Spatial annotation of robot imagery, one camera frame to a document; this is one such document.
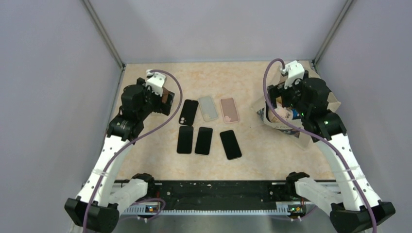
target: metal corner post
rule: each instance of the metal corner post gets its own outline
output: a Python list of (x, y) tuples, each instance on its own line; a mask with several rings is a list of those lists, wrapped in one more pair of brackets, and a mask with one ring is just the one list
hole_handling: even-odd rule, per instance
[(96, 26), (96, 29), (102, 38), (103, 42), (106, 44), (107, 48), (109, 49), (110, 54), (116, 60), (117, 65), (120, 69), (123, 69), (125, 64), (121, 60), (119, 53), (117, 52), (113, 42), (110, 40), (109, 35), (107, 34), (106, 29), (104, 28), (102, 22), (100, 21), (99, 17), (97, 16), (96, 11), (94, 10), (93, 6), (90, 3), (90, 0), (80, 0), (85, 7), (87, 13), (90, 15), (93, 24)]
[(339, 13), (335, 23), (333, 24), (332, 28), (330, 29), (329, 33), (327, 34), (325, 40), (323, 41), (321, 47), (319, 48), (315, 58), (313, 59), (313, 66), (316, 68), (322, 59), (328, 45), (332, 41), (333, 36), (335, 35), (336, 31), (339, 29), (341, 26), (343, 19), (345, 16), (347, 16), (347, 13), (351, 9), (351, 7), (354, 5), (356, 0), (346, 0), (345, 5), (343, 6), (341, 12)]

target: smartphone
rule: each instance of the smartphone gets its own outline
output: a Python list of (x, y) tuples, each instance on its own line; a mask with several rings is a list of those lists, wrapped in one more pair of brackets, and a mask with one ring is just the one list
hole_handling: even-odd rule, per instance
[(181, 125), (193, 125), (198, 105), (199, 102), (197, 100), (185, 100), (179, 117), (179, 123)]
[(219, 118), (218, 112), (216, 111), (215, 103), (211, 96), (200, 97), (198, 99), (200, 111), (202, 112), (203, 120), (211, 121)]
[(190, 154), (192, 153), (193, 144), (193, 127), (180, 126), (179, 137), (177, 139), (177, 153)]
[(239, 144), (233, 130), (221, 132), (220, 138), (228, 160), (242, 157), (242, 152), (240, 151)]
[(212, 143), (212, 128), (200, 127), (197, 134), (196, 147), (194, 149), (195, 154), (209, 155), (210, 144)]
[(225, 123), (235, 123), (239, 121), (238, 110), (233, 98), (221, 99), (220, 105), (222, 107), (223, 121)]

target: phone screen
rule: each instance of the phone screen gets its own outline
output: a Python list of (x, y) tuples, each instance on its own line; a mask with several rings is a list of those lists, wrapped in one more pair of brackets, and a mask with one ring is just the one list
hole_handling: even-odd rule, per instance
[(210, 153), (210, 144), (212, 143), (212, 128), (200, 127), (197, 134), (195, 154), (208, 155)]
[(242, 152), (240, 151), (239, 144), (233, 130), (221, 132), (220, 138), (228, 160), (242, 157)]
[(193, 127), (180, 126), (179, 137), (177, 139), (177, 153), (190, 154), (192, 153), (193, 144)]

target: cable tie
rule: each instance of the cable tie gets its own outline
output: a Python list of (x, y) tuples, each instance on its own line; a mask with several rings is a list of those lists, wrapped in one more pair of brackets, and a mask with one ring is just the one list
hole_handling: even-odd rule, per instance
[(336, 183), (347, 183), (347, 182), (351, 182), (351, 181), (355, 181), (355, 180), (360, 180), (360, 179), (363, 179), (363, 178), (366, 178), (366, 176), (361, 175), (361, 176), (355, 177), (354, 179), (350, 179), (350, 180), (336, 181)]
[(93, 169), (92, 172), (96, 175), (99, 175), (99, 176), (104, 176), (104, 177), (111, 176), (108, 172), (105, 172), (105, 171), (97, 169), (97, 168)]
[(345, 169), (345, 170), (341, 170), (341, 171), (333, 171), (333, 173), (352, 171), (352, 170), (356, 170), (359, 167), (360, 167), (360, 165), (357, 165), (357, 166), (350, 167), (349, 169)]

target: white mounting bracket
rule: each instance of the white mounting bracket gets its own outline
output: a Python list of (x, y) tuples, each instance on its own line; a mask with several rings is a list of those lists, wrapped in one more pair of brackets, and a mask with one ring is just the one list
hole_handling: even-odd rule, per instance
[(163, 86), (166, 82), (166, 75), (159, 72), (151, 72), (151, 69), (146, 71), (146, 76), (151, 76), (146, 81), (146, 86), (150, 86), (152, 91), (158, 95), (163, 96)]
[(342, 194), (337, 194), (320, 185), (312, 178), (301, 178), (295, 182), (297, 195), (310, 200), (328, 215), (332, 211), (331, 203), (342, 203)]
[(109, 203), (117, 203), (120, 215), (136, 200), (147, 194), (148, 184), (141, 179), (131, 179), (123, 188), (110, 195)]
[(292, 87), (292, 84), (297, 79), (303, 79), (303, 75), (305, 74), (305, 69), (303, 68), (302, 64), (298, 61), (293, 61), (287, 63), (285, 68), (281, 70), (282, 75), (288, 73), (288, 78), (285, 81), (285, 89)]

